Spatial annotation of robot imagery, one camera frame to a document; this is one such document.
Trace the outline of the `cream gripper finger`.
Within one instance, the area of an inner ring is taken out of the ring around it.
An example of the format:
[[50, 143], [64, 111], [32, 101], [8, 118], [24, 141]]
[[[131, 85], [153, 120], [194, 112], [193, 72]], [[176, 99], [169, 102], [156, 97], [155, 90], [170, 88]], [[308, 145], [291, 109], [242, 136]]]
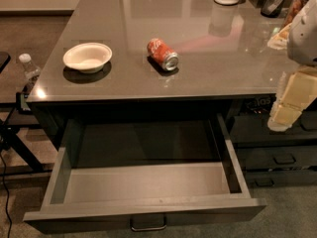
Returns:
[[274, 103], [269, 113], [267, 126], [271, 131], [284, 132], [292, 127], [301, 114], [299, 110]]

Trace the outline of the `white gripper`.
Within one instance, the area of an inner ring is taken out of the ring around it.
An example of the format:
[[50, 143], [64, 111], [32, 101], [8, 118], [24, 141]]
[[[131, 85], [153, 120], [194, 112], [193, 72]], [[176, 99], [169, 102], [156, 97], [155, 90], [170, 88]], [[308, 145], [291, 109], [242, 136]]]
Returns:
[[286, 84], [279, 100], [283, 107], [306, 109], [317, 98], [317, 0], [309, 0], [293, 19], [287, 54], [300, 66]]

